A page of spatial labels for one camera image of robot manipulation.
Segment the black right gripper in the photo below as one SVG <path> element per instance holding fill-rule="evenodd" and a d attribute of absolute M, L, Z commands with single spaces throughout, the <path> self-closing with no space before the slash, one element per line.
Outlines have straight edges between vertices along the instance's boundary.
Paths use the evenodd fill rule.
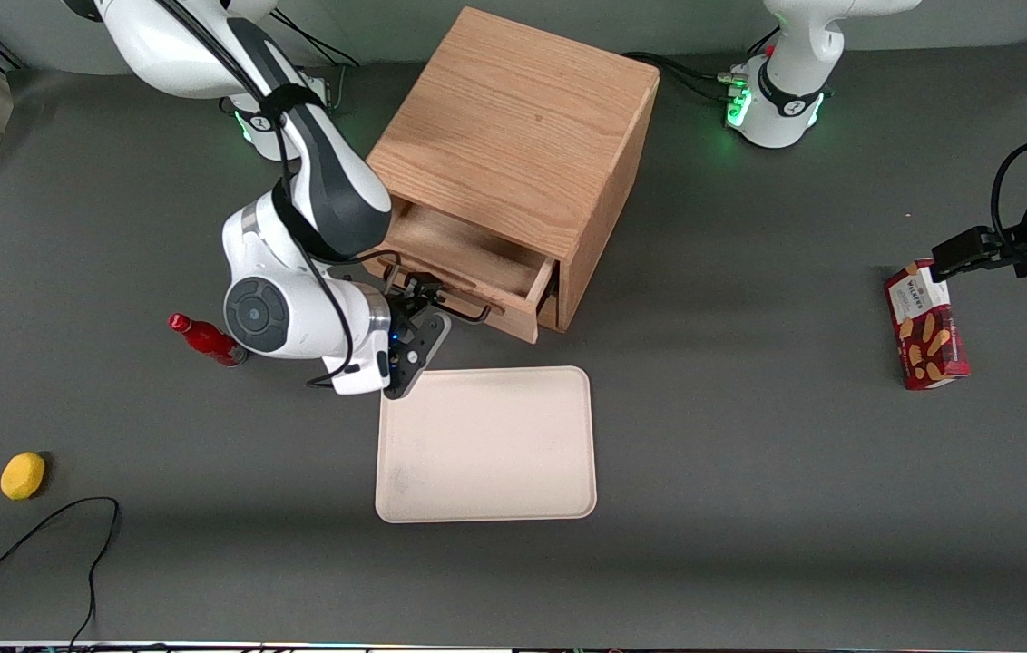
<path fill-rule="evenodd" d="M 444 281 L 435 274 L 427 272 L 406 273 L 401 286 L 392 284 L 386 290 L 392 326 L 390 335 L 398 343 L 408 344 L 413 340 L 421 319 L 432 315 L 450 315 L 442 302 Z"/>

